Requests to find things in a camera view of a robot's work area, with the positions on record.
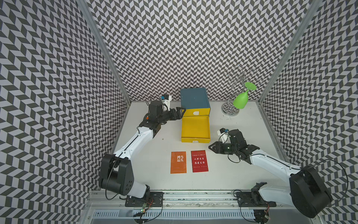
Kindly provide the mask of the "aluminium front rail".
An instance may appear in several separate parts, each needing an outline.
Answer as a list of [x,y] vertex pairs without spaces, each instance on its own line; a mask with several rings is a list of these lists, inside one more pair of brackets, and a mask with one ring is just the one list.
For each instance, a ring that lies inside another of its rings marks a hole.
[[249,192],[244,191],[243,196],[237,197],[240,193],[240,190],[155,190],[145,204],[138,199],[95,190],[89,194],[78,223],[215,223],[221,220],[238,220],[244,224],[325,223],[322,215],[307,218],[282,203],[254,205],[249,200]]

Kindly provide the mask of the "green plastic wine glass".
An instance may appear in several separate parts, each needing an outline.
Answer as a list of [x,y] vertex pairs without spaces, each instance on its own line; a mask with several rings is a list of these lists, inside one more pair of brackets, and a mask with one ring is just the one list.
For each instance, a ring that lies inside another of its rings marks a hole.
[[246,82],[244,86],[246,87],[246,91],[239,94],[233,101],[233,106],[239,110],[244,109],[248,103],[249,91],[255,91],[257,89],[256,85],[251,82]]

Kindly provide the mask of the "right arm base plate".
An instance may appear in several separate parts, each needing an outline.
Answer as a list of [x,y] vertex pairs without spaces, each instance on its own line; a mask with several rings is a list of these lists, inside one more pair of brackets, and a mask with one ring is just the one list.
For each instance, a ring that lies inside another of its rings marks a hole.
[[266,202],[261,197],[254,199],[251,192],[236,191],[234,193],[239,206],[241,207],[260,207],[260,208],[271,208],[277,207],[276,202]]

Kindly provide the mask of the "dark red postcard pack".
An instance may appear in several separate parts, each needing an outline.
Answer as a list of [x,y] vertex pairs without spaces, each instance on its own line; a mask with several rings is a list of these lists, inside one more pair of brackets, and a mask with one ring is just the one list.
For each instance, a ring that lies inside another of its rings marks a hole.
[[208,161],[205,150],[192,151],[191,159],[194,173],[208,172]]

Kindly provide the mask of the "teal drawer cabinet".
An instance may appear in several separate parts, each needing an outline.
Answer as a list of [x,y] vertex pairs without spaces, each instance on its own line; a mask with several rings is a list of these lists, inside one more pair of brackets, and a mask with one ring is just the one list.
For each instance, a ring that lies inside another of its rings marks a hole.
[[185,109],[211,108],[206,88],[181,89],[180,100]]

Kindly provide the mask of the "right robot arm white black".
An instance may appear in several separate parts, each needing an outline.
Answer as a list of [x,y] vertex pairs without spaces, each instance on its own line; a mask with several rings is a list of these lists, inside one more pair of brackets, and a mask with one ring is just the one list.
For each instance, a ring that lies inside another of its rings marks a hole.
[[219,140],[208,148],[216,154],[235,155],[241,161],[260,167],[288,184],[283,187],[257,183],[251,192],[237,193],[243,203],[257,207],[286,204],[295,207],[306,217],[314,218],[333,201],[315,167],[300,167],[275,158],[259,147],[247,144],[238,129],[221,129]]

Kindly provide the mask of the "orange postcard pack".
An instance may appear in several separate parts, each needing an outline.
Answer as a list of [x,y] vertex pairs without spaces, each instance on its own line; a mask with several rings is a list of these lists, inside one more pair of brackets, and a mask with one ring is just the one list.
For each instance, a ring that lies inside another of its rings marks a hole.
[[186,170],[186,152],[171,152],[171,174],[184,174]]

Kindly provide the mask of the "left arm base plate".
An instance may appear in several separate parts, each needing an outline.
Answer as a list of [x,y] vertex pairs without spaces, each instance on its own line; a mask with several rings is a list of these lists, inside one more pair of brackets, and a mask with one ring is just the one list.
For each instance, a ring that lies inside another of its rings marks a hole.
[[163,196],[164,192],[162,191],[154,191],[150,192],[147,197],[137,198],[128,196],[125,201],[125,207],[142,207],[144,203],[147,203],[147,207],[162,207],[163,205]]

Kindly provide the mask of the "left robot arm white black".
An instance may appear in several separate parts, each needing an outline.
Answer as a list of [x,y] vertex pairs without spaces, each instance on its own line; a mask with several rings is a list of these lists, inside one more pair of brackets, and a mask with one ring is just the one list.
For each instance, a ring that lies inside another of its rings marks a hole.
[[170,102],[169,99],[152,101],[133,137],[113,154],[103,156],[99,172],[100,188],[121,196],[149,198],[150,187],[135,181],[131,161],[157,135],[161,126],[184,117],[186,109],[170,108]]

